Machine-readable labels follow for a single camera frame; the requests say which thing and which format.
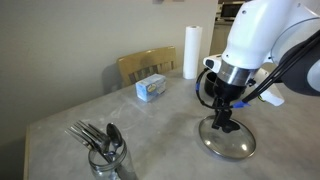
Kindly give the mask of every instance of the wooden chair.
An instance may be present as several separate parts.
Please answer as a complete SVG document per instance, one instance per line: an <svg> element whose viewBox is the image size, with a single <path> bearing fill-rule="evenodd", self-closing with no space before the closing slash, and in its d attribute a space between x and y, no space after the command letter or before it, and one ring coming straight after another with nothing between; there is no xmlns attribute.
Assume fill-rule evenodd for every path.
<svg viewBox="0 0 320 180"><path fill-rule="evenodd" d="M152 74L176 68L176 49L173 46L150 49L117 60L125 86L132 85Z"/></svg>

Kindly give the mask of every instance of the blue and white box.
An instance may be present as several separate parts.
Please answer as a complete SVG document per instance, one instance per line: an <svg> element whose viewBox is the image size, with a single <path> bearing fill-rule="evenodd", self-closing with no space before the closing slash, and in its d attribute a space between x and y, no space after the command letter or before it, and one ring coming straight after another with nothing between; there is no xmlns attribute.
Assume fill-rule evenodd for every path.
<svg viewBox="0 0 320 180"><path fill-rule="evenodd" d="M166 77L154 74L136 82L137 96L145 102L151 101L166 90Z"/></svg>

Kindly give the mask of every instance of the table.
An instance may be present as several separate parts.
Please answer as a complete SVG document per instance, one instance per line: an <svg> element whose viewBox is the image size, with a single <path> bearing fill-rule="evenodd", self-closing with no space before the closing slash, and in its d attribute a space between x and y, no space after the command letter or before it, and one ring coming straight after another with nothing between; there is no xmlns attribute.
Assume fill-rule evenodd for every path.
<svg viewBox="0 0 320 180"><path fill-rule="evenodd" d="M179 70L165 75L166 92L150 103L130 86L31 124L26 179L94 179L88 150L64 132L78 120L101 129L115 123L142 180L319 179L319 97L280 85L284 105L253 100L251 107L233 110L232 117L254 134L257 149L250 158L231 161L211 153L199 138L199 122L213 110L197 100L195 80L184 80Z"/></svg>

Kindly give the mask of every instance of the beige wall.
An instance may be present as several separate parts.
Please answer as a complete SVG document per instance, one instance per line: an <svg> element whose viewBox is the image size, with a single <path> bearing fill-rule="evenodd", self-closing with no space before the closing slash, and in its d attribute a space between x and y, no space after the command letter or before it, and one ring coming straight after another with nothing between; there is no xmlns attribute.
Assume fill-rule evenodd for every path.
<svg viewBox="0 0 320 180"><path fill-rule="evenodd" d="M188 25L203 27L208 56L216 4L0 0L0 161L12 161L0 175L18 176L27 124L119 89L118 57L173 45L181 61Z"/></svg>

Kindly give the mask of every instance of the paper towel roll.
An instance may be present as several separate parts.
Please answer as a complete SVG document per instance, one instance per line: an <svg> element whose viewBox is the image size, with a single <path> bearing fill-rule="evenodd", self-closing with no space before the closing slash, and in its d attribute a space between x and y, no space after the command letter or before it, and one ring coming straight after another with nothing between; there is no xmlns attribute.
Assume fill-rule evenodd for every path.
<svg viewBox="0 0 320 180"><path fill-rule="evenodd" d="M186 27L186 38L184 46L183 77L195 79L197 77L199 52L201 44L202 27Z"/></svg>

